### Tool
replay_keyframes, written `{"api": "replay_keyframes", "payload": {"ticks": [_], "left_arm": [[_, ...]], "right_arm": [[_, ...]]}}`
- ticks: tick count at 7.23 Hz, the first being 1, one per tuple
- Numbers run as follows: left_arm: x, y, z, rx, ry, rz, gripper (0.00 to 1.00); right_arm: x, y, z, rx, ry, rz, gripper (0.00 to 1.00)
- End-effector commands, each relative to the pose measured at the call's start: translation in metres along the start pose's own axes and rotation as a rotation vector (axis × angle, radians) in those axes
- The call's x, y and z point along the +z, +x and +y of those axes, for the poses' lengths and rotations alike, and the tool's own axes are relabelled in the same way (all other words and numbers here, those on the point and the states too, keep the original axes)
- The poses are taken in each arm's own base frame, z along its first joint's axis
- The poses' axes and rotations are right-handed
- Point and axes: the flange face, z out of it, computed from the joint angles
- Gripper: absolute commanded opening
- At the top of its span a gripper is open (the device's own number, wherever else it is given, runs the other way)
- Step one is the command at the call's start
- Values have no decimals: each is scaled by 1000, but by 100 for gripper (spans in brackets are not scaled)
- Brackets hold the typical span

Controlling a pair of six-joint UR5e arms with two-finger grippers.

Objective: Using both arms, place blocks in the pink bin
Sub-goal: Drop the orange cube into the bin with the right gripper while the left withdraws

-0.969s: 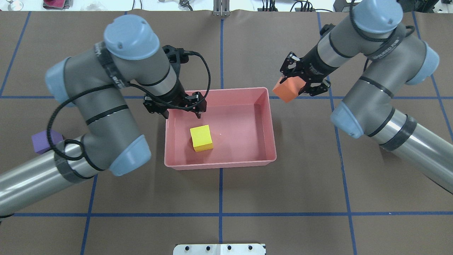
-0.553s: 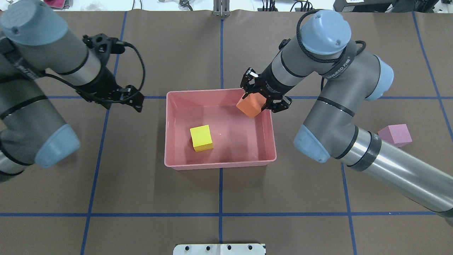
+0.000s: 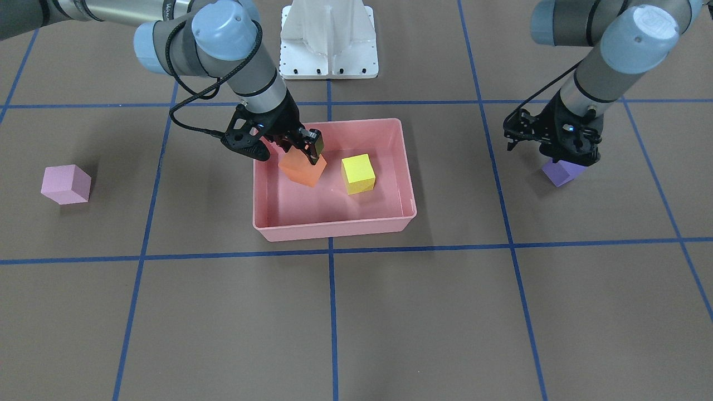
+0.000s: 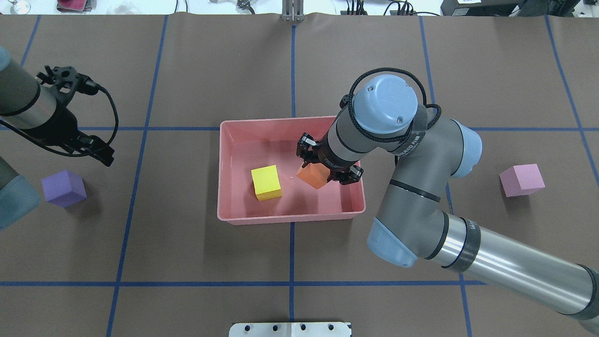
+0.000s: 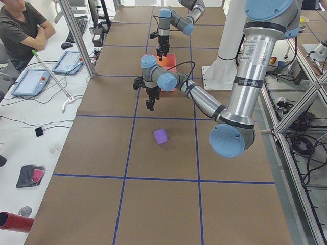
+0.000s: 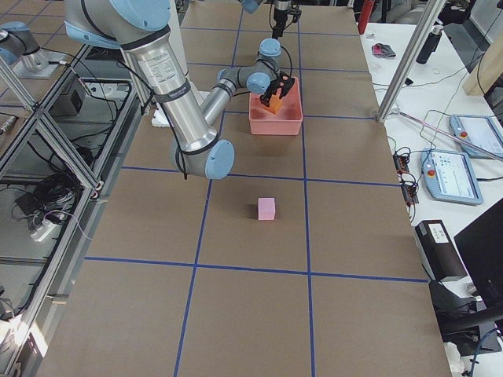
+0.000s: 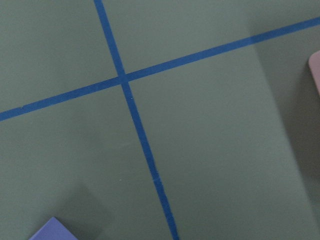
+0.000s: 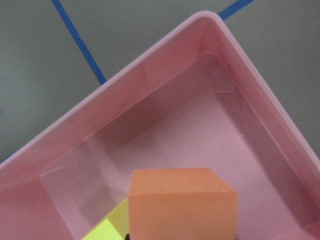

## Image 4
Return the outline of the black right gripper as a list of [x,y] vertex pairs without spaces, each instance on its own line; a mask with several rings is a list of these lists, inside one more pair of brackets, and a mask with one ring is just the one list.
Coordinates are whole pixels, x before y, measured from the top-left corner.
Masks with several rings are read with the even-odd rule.
[[302,159],[302,167],[314,163],[328,167],[331,171],[328,182],[351,185],[360,182],[364,173],[364,169],[355,162],[344,160],[332,151],[328,134],[321,140],[315,140],[310,134],[303,133],[297,141],[297,157]]

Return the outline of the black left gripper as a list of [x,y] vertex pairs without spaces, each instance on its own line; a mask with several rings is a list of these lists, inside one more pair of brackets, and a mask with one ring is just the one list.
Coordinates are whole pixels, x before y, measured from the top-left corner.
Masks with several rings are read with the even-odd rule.
[[45,145],[64,149],[66,156],[90,156],[106,167],[111,166],[114,161],[111,143],[116,131],[112,131],[108,141],[103,141],[98,136],[87,135],[79,130],[77,118],[68,108],[75,94],[93,96],[101,92],[105,94],[112,111],[115,112],[116,105],[109,91],[90,76],[77,72],[71,66],[44,68],[45,72],[37,74],[39,84],[56,102],[54,114],[43,124]]

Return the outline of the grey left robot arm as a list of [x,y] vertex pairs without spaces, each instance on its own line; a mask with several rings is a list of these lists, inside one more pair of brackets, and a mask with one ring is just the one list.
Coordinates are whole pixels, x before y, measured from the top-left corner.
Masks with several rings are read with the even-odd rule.
[[[0,115],[2,126],[30,143],[56,155],[70,158],[90,156],[105,166],[114,161],[113,143],[118,131],[118,113],[107,89],[73,67],[45,66],[31,75],[6,48],[0,50]],[[76,93],[107,96],[114,116],[111,137],[81,132],[68,109]]]

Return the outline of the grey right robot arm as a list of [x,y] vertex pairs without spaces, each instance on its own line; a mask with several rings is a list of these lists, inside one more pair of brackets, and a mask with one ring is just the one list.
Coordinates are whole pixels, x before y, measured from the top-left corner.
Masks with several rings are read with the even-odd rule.
[[412,73],[381,67],[360,75],[325,134],[302,134],[302,166],[322,164],[328,181],[361,181],[358,162],[381,148],[395,160],[367,238],[370,250],[400,267],[418,259],[517,293],[598,333],[598,272],[539,251],[443,211],[451,178],[468,175],[482,155],[477,132],[442,116]]

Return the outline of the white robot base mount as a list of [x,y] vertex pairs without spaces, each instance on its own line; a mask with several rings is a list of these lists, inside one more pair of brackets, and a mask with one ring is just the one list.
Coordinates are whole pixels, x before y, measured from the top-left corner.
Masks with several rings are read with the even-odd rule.
[[235,323],[229,337],[352,337],[350,322]]

